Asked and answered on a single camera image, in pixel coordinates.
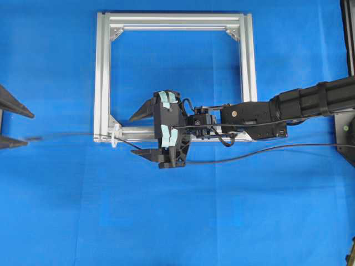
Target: silver metal bar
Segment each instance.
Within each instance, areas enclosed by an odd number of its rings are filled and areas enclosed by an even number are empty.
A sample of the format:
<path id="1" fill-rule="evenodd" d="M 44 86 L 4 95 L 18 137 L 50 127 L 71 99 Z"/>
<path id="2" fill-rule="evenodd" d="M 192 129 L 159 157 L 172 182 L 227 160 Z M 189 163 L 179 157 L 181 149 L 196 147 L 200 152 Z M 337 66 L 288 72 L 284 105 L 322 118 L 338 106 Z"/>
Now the silver metal bar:
<path id="1" fill-rule="evenodd" d="M 217 126 L 217 132 L 221 134 L 221 127 Z M 130 141 L 130 142 L 140 142 L 140 141 L 156 141 L 154 139 L 154 127 L 152 126 L 125 126 L 122 127 L 122 132 L 120 139 L 125 140 L 125 141 Z M 104 142 L 111 142 L 110 138 L 105 138 L 103 139 Z M 192 141 L 194 142 L 205 142 L 206 140 L 203 139 L 197 139 L 195 137 L 192 138 Z M 219 139 L 213 138 L 209 139 L 209 141 L 215 141 L 218 142 Z M 235 141 L 252 141 L 252 138 L 245 132 L 239 133 Z"/>
<path id="2" fill-rule="evenodd" d="M 98 13 L 94 105 L 94 141 L 111 142 L 116 134 L 128 141 L 153 141 L 153 127 L 122 127 L 110 115 L 111 42 L 125 30 L 225 30 L 240 43 L 241 90 L 243 101 L 257 101 L 255 56 L 251 15 L 243 14 L 132 14 Z M 193 139 L 218 141 L 218 139 Z M 236 141 L 251 141 L 239 134 Z"/>

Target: blue cloth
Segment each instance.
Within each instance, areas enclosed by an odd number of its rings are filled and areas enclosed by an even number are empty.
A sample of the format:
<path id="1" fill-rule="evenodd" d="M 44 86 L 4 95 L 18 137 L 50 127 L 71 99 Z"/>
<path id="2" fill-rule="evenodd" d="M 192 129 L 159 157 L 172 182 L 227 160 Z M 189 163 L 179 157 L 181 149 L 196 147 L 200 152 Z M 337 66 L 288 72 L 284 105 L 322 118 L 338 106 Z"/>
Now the blue cloth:
<path id="1" fill-rule="evenodd" d="M 347 76 L 333 0 L 3 0 L 0 10 L 0 83 L 36 115 L 5 113 L 3 134 L 15 138 L 93 131 L 99 11 L 252 13 L 259 100 Z M 237 44 L 224 32 L 124 32 L 112 56 L 111 111 L 124 125 L 164 89 L 195 105 L 240 102 Z M 333 124 L 229 149 L 194 143 L 189 159 L 334 142 Z M 344 265 L 355 169 L 335 149 L 172 170 L 130 149 L 72 136 L 1 150 L 1 264 Z"/>

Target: black cable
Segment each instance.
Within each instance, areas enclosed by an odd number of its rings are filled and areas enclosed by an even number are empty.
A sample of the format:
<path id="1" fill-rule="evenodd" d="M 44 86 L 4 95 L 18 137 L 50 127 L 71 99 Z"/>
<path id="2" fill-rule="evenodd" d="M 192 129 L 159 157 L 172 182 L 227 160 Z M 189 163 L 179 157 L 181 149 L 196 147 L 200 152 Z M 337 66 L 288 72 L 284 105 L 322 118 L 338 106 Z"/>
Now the black cable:
<path id="1" fill-rule="evenodd" d="M 336 112 L 333 113 L 332 115 L 339 115 L 339 114 L 345 114 L 345 113 L 355 113 L 355 111 L 343 111 L 343 112 Z M 307 118 L 303 118 L 303 122 L 310 119 L 310 118 L 317 118 L 317 117 L 324 117 L 323 115 L 315 115 L 315 116 L 310 116 Z M 231 127 L 237 127 L 237 128 L 246 128 L 246 127 L 256 127 L 256 126 L 267 126 L 267 125 L 273 125 L 273 124 L 278 124 L 282 122 L 288 122 L 292 119 L 283 119 L 279 121 L 273 121 L 273 122 L 267 122 L 267 123 L 260 123 L 260 124 L 207 124 L 207 125 L 191 125 L 191 126 L 174 126 L 173 128 L 175 129 L 190 129 L 194 127 L 208 127 L 208 126 L 231 126 Z"/>
<path id="2" fill-rule="evenodd" d="M 275 146 L 275 147 L 270 147 L 266 148 L 263 150 L 258 150 L 254 152 L 250 152 L 249 154 L 241 155 L 238 157 L 234 158 L 229 158 L 229 159 L 223 159 L 223 160 L 216 160 L 216 161 L 187 161 L 186 163 L 193 164 L 193 165 L 209 165 L 213 163 L 224 163 L 224 162 L 231 162 L 231 161 L 237 161 L 241 160 L 253 155 L 260 154 L 262 152 L 266 151 L 272 151 L 272 150 L 277 150 L 277 149 L 283 149 L 283 148 L 292 148 L 292 147 L 347 147 L 347 148 L 354 148 L 355 145 L 350 145 L 350 144 L 333 144 L 333 143 L 310 143 L 310 144 L 289 144 L 289 145 L 281 145 L 281 146 Z"/>
<path id="3" fill-rule="evenodd" d="M 214 131 L 215 136 L 218 138 L 218 140 L 219 140 L 224 146 L 226 146 L 226 147 L 231 147 L 231 146 L 233 146 L 233 144 L 234 144 L 234 142 L 235 142 L 235 135 L 231 135 L 231 136 L 230 136 L 231 142 L 228 143 L 228 142 L 224 141 L 224 139 L 222 139 L 222 137 L 219 135 L 218 131 L 217 131 L 213 126 L 212 126 L 211 128 L 212 128 L 212 130 Z"/>
<path id="4" fill-rule="evenodd" d="M 71 137 L 71 136 L 100 136 L 100 137 L 109 137 L 111 138 L 111 136 L 108 135 L 101 135 L 101 134 L 94 134 L 94 133 L 87 133 L 87 132 L 62 132 L 62 133 L 56 133 L 56 134 L 51 134 L 51 135 L 47 135 L 47 136 L 35 136 L 35 137 L 26 137 L 24 140 L 26 141 L 43 141 L 46 140 L 46 138 L 58 138 L 58 137 Z M 140 147 L 132 144 L 129 141 L 120 139 L 118 137 L 115 137 L 116 140 L 118 141 L 122 141 L 123 143 L 137 149 L 137 150 L 141 150 Z"/>
<path id="5" fill-rule="evenodd" d="M 191 100 L 190 100 L 189 98 L 185 98 L 184 100 L 182 100 L 182 101 L 179 103 L 179 104 L 181 104 L 181 108 L 183 109 L 183 111 L 185 112 L 185 114 L 187 115 L 186 110 L 185 110 L 185 106 L 184 106 L 184 104 L 185 104 L 186 101 L 187 101 L 187 103 L 189 104 L 189 107 L 190 107 L 191 111 L 195 113 L 195 110 L 194 110 L 194 108 L 192 107 Z"/>

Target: black robot arm segment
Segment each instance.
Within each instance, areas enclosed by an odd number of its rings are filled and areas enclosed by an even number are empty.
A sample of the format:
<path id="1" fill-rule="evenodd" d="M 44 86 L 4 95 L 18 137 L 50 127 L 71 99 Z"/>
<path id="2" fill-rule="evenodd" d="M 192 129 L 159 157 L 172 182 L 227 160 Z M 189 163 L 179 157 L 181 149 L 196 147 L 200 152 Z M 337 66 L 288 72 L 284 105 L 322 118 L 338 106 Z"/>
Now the black robot arm segment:
<path id="1" fill-rule="evenodd" d="M 287 121 L 298 121 L 315 116 L 329 116 L 355 107 L 355 77 L 318 83 L 305 89 L 279 94 L 269 102 L 242 103 L 221 110 L 222 124 L 259 125 L 245 128 L 253 140 L 287 137 Z M 227 133 L 234 127 L 223 126 Z"/>
<path id="2" fill-rule="evenodd" d="M 158 162 L 159 168 L 184 167 L 192 137 L 217 137 L 225 146 L 232 146 L 242 131 L 253 140 L 287 137 L 287 125 L 354 109 L 355 77 L 290 90 L 266 102 L 195 107 L 190 116 L 185 110 L 185 101 L 192 107 L 190 100 L 181 101 L 180 94 L 175 91 L 154 93 L 130 120 L 153 117 L 158 148 L 132 152 Z M 220 111 L 221 124 L 210 111 Z M 231 142 L 227 143 L 223 137 L 229 137 Z"/>

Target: light blue tape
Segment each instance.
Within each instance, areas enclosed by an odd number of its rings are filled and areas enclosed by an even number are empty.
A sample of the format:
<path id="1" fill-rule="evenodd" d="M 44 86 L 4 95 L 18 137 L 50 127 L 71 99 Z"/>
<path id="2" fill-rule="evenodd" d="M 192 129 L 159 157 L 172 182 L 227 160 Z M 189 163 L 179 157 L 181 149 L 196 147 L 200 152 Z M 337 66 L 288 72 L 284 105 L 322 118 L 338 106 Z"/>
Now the light blue tape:
<path id="1" fill-rule="evenodd" d="M 168 97 L 166 96 L 166 93 L 164 91 L 160 91 L 159 96 L 160 96 L 161 102 L 163 103 L 163 107 L 170 109 L 170 104 L 168 101 Z"/>
<path id="2" fill-rule="evenodd" d="M 161 147 L 169 147 L 170 133 L 167 125 L 161 125 L 161 132 L 163 137 L 161 138 Z"/>
<path id="3" fill-rule="evenodd" d="M 168 94 L 169 94 L 169 102 L 172 104 L 176 104 L 178 101 L 175 98 L 175 94 L 171 92 L 168 92 Z"/>
<path id="4" fill-rule="evenodd" d="M 178 140 L 178 130 L 172 129 L 171 130 L 171 137 L 170 137 L 170 141 L 169 141 L 169 146 L 175 146 L 177 140 Z"/>

